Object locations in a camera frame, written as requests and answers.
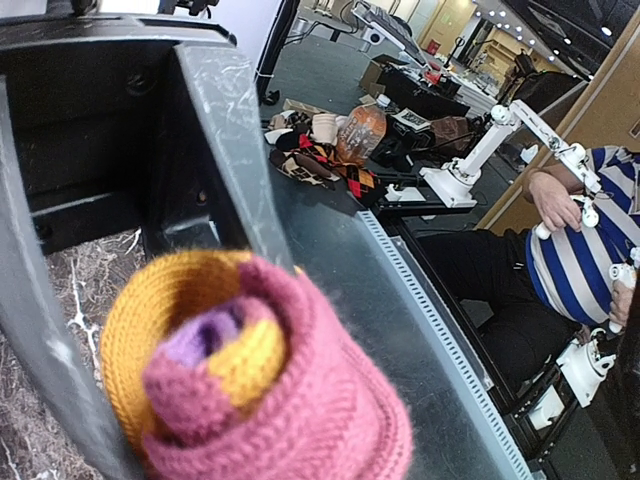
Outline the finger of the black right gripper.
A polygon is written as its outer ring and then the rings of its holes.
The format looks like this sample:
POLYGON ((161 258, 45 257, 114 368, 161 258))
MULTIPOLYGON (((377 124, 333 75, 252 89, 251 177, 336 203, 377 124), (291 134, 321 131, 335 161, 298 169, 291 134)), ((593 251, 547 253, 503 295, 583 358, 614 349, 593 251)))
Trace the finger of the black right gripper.
POLYGON ((26 199, 6 95, 1 97, 1 330, 85 461, 106 479, 143 478, 64 324, 26 199))

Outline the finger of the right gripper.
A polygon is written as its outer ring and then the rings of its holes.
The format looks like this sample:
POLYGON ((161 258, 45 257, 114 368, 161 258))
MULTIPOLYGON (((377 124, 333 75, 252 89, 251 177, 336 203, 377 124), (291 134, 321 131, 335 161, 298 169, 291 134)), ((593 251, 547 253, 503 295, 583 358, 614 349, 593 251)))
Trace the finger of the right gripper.
POLYGON ((249 60, 228 46, 179 44, 169 73, 142 223, 147 255, 248 249, 293 270, 249 60))

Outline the magenta striped sock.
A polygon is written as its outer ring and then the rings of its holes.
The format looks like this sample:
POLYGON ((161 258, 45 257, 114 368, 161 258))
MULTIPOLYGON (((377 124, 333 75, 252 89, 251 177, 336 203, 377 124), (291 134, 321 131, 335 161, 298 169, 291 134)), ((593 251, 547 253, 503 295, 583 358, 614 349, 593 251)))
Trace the magenta striped sock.
POLYGON ((409 415, 302 272, 159 257, 116 298, 104 387, 149 479, 402 479, 409 415))

